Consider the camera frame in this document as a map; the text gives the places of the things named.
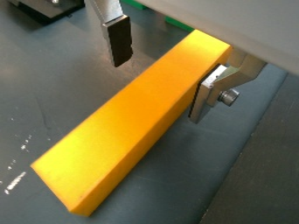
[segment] yellow block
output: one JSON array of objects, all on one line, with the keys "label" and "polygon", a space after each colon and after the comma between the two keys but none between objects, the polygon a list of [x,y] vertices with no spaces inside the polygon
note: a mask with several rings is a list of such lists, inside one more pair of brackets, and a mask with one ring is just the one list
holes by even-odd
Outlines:
[{"label": "yellow block", "polygon": [[33,162],[71,213],[94,211],[190,104],[198,80],[228,55],[229,45],[192,32]]}]

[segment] metal bracket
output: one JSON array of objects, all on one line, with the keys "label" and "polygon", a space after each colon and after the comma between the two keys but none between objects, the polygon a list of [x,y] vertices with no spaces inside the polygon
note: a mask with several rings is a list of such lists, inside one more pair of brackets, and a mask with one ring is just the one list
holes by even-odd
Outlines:
[{"label": "metal bracket", "polygon": [[208,78],[198,83],[189,113],[193,123],[200,121],[216,102],[232,105],[238,97],[238,92],[232,88],[252,81],[266,63],[234,48],[228,58],[228,64],[229,67],[218,66]]}]

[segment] dark gray table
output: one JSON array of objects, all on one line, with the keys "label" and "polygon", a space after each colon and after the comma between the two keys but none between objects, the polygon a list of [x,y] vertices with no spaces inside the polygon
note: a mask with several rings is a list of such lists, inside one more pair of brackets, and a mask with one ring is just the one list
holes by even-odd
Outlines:
[{"label": "dark gray table", "polygon": [[281,84],[268,66],[232,108],[198,125],[185,111],[92,216],[67,213],[29,164],[186,35],[152,10],[124,11],[134,55],[113,68],[87,4],[41,26],[0,1],[0,223],[197,223]]}]

